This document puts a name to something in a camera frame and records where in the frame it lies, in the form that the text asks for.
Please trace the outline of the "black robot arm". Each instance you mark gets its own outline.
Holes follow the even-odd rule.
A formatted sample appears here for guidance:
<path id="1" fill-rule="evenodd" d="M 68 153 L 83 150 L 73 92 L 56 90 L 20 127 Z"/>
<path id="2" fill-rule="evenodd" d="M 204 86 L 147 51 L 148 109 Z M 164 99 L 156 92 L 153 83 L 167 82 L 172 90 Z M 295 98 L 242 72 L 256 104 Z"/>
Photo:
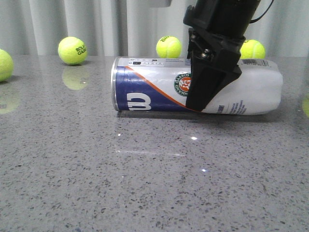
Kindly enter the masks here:
<path id="1" fill-rule="evenodd" d="M 190 5 L 183 23 L 190 28 L 187 57 L 191 83 L 186 107 L 202 111 L 225 86 L 241 75 L 238 61 L 244 32 L 258 0 L 199 0 Z"/>

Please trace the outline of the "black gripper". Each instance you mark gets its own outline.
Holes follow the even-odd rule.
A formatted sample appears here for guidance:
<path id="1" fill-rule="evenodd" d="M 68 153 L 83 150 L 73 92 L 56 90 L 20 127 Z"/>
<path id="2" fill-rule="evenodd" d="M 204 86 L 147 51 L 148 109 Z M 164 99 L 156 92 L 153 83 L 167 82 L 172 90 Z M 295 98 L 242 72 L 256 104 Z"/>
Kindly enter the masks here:
<path id="1" fill-rule="evenodd" d="M 201 112 L 225 86 L 240 77 L 240 47 L 245 40 L 245 5 L 190 5 L 191 83 L 186 107 Z"/>

